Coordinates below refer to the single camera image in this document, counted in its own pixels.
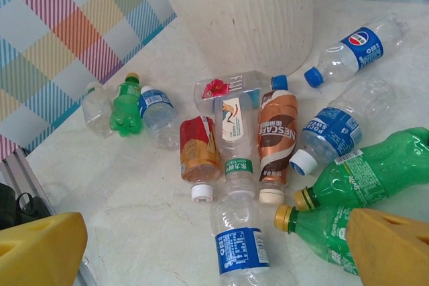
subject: colorful plaid fabric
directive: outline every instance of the colorful plaid fabric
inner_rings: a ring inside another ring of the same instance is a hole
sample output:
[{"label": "colorful plaid fabric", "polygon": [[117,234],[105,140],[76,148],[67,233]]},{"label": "colorful plaid fabric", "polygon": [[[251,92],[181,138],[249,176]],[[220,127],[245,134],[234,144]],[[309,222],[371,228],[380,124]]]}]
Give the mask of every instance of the colorful plaid fabric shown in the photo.
[{"label": "colorful plaid fabric", "polygon": [[0,158],[39,145],[174,17],[167,0],[0,0]]}]

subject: black object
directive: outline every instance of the black object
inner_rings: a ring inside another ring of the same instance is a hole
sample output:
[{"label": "black object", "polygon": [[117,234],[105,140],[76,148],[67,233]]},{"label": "black object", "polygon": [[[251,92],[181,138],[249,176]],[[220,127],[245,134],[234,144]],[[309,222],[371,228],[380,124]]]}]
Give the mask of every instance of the black object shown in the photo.
[{"label": "black object", "polygon": [[[21,208],[19,201],[27,195],[29,202]],[[0,230],[49,217],[43,200],[28,193],[21,194],[15,201],[15,191],[0,183]]]}]

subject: brown label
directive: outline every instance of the brown label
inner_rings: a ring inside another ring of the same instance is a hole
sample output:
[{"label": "brown label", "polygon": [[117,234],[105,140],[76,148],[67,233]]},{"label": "brown label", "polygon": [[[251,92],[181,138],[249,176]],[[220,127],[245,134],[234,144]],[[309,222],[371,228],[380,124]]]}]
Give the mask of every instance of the brown label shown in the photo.
[{"label": "brown label", "polygon": [[260,181],[287,183],[286,168],[296,144],[298,100],[287,90],[263,96],[259,112]]},{"label": "brown label", "polygon": [[180,163],[183,179],[201,180],[199,171],[192,171],[199,165],[221,168],[221,156],[216,147],[214,133],[215,124],[208,117],[196,117],[180,125]]}]

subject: plastic bottle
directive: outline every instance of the plastic bottle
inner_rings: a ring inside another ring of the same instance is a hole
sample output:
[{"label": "plastic bottle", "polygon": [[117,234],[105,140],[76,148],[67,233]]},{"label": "plastic bottle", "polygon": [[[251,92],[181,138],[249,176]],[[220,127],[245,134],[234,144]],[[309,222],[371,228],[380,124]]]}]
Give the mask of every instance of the plastic bottle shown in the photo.
[{"label": "plastic bottle", "polygon": [[255,196],[253,162],[256,150],[249,95],[219,98],[215,103],[216,144],[225,164],[226,191]]},{"label": "plastic bottle", "polygon": [[230,191],[210,209],[222,286],[273,285],[268,278],[259,209],[246,191]]},{"label": "plastic bottle", "polygon": [[275,213],[274,225],[281,231],[295,232],[321,259],[358,275],[346,242],[351,210],[344,206],[331,206],[302,212],[282,204]]},{"label": "plastic bottle", "polygon": [[276,90],[262,97],[258,120],[258,151],[261,161],[259,202],[284,202],[286,169],[296,144],[298,100],[287,90]]},{"label": "plastic bottle", "polygon": [[128,73],[125,82],[117,87],[110,128],[118,131],[122,137],[138,134],[141,131],[142,122],[137,107],[140,90],[139,76],[136,73]]},{"label": "plastic bottle", "polygon": [[105,139],[114,133],[109,124],[112,106],[103,85],[98,82],[88,84],[82,109],[85,123],[95,135]]},{"label": "plastic bottle", "polygon": [[253,108],[258,109],[264,94],[272,90],[287,89],[288,79],[286,75],[271,77],[263,72],[252,70],[196,83],[194,102],[196,108],[203,115],[210,115],[214,112],[216,98],[246,92],[252,100]]},{"label": "plastic bottle", "polygon": [[180,165],[182,179],[192,184],[192,200],[197,204],[212,202],[211,183],[222,175],[212,119],[196,117],[180,125]]},{"label": "plastic bottle", "polygon": [[416,184],[429,183],[429,130],[396,132],[384,142],[331,162],[311,188],[295,193],[300,210],[366,207]]},{"label": "plastic bottle", "polygon": [[301,175],[352,151],[371,124],[396,100],[393,88],[379,78],[364,77],[322,109],[302,130],[303,149],[290,159]]},{"label": "plastic bottle", "polygon": [[178,115],[167,94],[150,86],[141,89],[140,117],[156,147],[170,151],[180,146]]},{"label": "plastic bottle", "polygon": [[394,52],[407,31],[407,23],[398,22],[395,13],[372,19],[341,42],[325,49],[317,67],[304,74],[307,83],[318,87],[322,83],[351,79],[361,68]]}]

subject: small green bottle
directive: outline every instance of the small green bottle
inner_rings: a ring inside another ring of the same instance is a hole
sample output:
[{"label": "small green bottle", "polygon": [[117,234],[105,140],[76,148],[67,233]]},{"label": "small green bottle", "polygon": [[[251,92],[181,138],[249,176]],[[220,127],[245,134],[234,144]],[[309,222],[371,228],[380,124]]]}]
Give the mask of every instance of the small green bottle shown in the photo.
[{"label": "small green bottle", "polygon": [[429,183],[429,130],[396,132],[384,142],[329,163],[311,187],[295,193],[299,210],[366,207],[416,184]]},{"label": "small green bottle", "polygon": [[358,275],[345,237],[351,210],[329,206],[303,212],[282,204],[275,212],[274,226],[289,234],[295,232],[321,259]]},{"label": "small green bottle", "polygon": [[117,87],[110,128],[118,131],[122,137],[138,134],[142,129],[143,123],[137,106],[140,90],[139,76],[136,73],[128,73],[125,82]]}]

